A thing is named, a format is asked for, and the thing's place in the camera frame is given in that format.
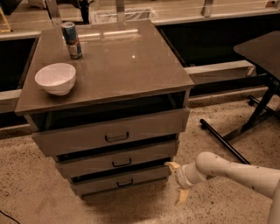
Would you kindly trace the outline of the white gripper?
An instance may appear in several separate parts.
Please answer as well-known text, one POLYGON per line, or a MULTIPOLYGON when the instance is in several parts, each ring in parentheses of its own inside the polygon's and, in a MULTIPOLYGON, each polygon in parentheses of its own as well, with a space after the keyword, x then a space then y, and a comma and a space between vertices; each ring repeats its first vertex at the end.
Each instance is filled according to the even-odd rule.
POLYGON ((187 200, 190 190, 187 188, 193 187, 201 181, 200 173, 194 162, 190 164, 179 165, 176 162, 165 162, 171 172, 176 172, 175 177, 180 187, 178 189, 177 205, 184 204, 187 200))

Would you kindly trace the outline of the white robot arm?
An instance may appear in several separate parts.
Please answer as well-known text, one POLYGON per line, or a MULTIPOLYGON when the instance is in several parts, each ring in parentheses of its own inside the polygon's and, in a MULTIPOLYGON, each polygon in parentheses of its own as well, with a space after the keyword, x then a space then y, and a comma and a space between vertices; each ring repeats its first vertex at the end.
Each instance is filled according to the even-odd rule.
POLYGON ((277 169, 228 161, 212 152, 201 152, 189 164, 165 162, 178 183, 177 204, 186 201, 190 189, 198 183, 219 177, 260 193, 272 200, 267 224, 280 224, 280 171, 277 169))

